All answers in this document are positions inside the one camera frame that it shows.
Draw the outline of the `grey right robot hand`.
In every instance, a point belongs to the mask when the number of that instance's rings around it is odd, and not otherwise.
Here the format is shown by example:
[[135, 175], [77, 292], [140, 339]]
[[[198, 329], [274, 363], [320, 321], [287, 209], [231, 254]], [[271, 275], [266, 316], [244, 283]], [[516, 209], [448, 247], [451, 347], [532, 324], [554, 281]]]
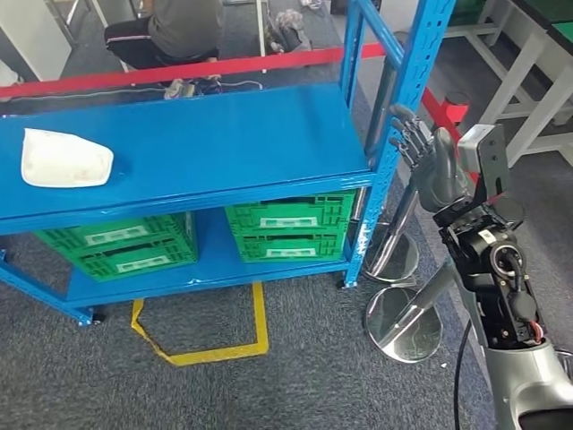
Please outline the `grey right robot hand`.
[[460, 209], [470, 201], [464, 175], [458, 170], [454, 140], [445, 127], [431, 131], [400, 104], [391, 106], [390, 113], [391, 126], [399, 135], [389, 142], [409, 168], [410, 182], [424, 210], [435, 214], [452, 204]]

